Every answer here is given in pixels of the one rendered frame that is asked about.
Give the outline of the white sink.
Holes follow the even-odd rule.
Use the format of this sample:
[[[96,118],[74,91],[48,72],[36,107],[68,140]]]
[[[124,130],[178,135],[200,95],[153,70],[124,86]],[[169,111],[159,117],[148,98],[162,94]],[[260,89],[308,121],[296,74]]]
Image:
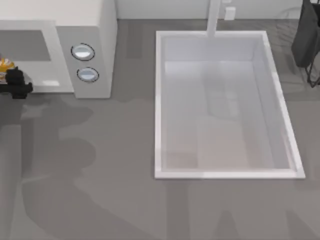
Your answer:
[[[157,31],[156,179],[304,179],[266,31]]]

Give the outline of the small silver microwave knob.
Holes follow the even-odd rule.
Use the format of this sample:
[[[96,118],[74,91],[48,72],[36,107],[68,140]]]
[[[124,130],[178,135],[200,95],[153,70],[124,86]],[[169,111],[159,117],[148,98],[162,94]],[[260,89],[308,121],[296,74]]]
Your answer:
[[[76,75],[81,81],[86,83],[94,83],[100,77],[99,72],[92,67],[78,69]]]

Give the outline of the large silver microwave knob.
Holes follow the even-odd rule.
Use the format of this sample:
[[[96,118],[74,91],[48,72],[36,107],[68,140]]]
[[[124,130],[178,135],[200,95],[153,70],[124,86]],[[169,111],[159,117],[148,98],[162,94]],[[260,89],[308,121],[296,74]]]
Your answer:
[[[79,61],[90,61],[95,57],[95,50],[86,43],[80,43],[71,47],[71,55]]]

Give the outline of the pale microwave door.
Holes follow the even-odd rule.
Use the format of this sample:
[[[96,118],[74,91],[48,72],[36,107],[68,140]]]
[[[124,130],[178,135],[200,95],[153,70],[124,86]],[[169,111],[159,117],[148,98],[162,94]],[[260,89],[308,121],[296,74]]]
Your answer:
[[[0,19],[0,56],[14,62],[35,93],[74,91],[52,20]]]

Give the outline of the tall white tap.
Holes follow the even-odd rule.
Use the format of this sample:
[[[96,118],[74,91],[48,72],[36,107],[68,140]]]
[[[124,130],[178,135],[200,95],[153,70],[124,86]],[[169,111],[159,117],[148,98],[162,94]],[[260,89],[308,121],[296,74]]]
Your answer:
[[[209,38],[213,38],[217,29],[221,0],[209,0],[208,19],[206,33]]]

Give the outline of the pale microwave oven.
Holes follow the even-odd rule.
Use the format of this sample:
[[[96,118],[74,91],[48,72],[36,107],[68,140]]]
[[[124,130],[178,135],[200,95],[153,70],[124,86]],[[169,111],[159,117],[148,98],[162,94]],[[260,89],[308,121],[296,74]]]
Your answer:
[[[108,99],[112,92],[117,45],[115,0],[0,0],[0,20],[54,21],[72,83],[78,99]],[[71,54],[72,46],[90,45],[95,56],[80,61]],[[95,82],[84,82],[77,70],[94,68]]]

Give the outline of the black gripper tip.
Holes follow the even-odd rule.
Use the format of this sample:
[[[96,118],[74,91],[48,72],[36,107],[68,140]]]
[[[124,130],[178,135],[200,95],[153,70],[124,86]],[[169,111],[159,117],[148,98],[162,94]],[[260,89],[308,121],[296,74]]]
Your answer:
[[[33,84],[26,83],[24,72],[18,67],[7,69],[4,83],[0,83],[0,94],[10,94],[15,100],[26,99],[33,90]]]

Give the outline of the orange and white object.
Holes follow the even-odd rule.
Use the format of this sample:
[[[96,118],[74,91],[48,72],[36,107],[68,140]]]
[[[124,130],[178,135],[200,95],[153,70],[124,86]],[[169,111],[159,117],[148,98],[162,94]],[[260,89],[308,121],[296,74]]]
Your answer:
[[[0,59],[0,83],[6,82],[7,70],[13,70],[15,68],[15,63],[8,58]]]

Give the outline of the white wall socket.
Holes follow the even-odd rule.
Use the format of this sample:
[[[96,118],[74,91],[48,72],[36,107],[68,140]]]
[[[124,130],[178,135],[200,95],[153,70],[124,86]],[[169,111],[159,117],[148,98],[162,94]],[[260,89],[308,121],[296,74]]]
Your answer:
[[[236,18],[236,7],[228,6],[225,8],[224,20],[233,21]]]

